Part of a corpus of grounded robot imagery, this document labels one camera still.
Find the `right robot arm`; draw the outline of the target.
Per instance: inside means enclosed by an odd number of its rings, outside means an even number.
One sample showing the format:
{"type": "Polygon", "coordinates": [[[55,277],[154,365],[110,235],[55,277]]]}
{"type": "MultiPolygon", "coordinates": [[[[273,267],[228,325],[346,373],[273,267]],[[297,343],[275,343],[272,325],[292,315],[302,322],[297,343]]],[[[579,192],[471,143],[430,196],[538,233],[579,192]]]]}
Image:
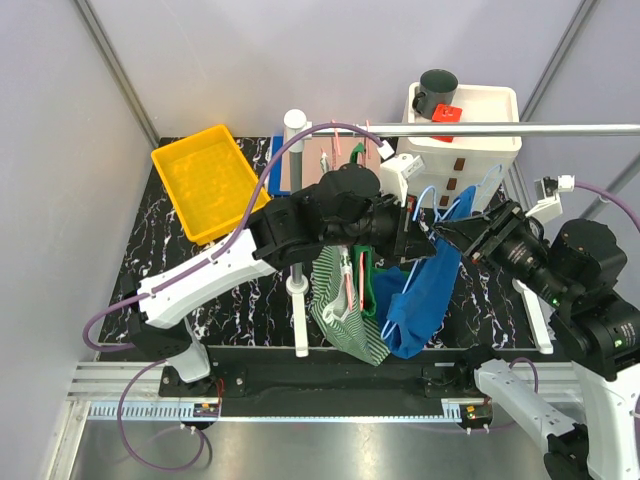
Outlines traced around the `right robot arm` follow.
{"type": "Polygon", "coordinates": [[[614,289],[627,256],[604,224],[574,219],[554,241],[508,200],[434,231],[476,265],[501,269],[552,310],[549,325],[580,385],[583,423],[556,411],[495,350],[466,350],[448,375],[466,396],[500,405],[534,440],[553,479],[636,479],[639,310],[614,289]]]}

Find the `blue tank top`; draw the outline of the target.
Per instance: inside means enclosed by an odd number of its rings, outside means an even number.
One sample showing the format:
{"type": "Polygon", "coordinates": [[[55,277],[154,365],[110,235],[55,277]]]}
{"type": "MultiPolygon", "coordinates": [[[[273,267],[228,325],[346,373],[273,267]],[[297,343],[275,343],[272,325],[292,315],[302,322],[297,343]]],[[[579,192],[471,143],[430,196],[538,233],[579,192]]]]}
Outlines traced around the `blue tank top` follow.
{"type": "Polygon", "coordinates": [[[401,359],[416,356],[434,336],[454,291],[461,253],[439,236],[434,239],[436,255],[415,262],[410,272],[392,267],[373,275],[380,339],[401,359]]]}

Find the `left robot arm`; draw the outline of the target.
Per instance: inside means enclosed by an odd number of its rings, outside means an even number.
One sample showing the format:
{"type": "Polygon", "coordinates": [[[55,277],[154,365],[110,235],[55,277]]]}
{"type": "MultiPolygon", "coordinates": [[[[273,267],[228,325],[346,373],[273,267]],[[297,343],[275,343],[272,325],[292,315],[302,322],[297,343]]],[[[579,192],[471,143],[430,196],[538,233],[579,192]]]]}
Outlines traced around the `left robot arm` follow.
{"type": "Polygon", "coordinates": [[[149,360],[169,361],[190,393],[206,395],[216,372],[186,316],[242,283],[312,261],[327,246],[353,245],[398,263],[436,254],[410,222],[404,200],[383,191],[371,170],[345,164],[316,184],[269,201],[216,245],[141,280],[129,339],[149,360]]]}

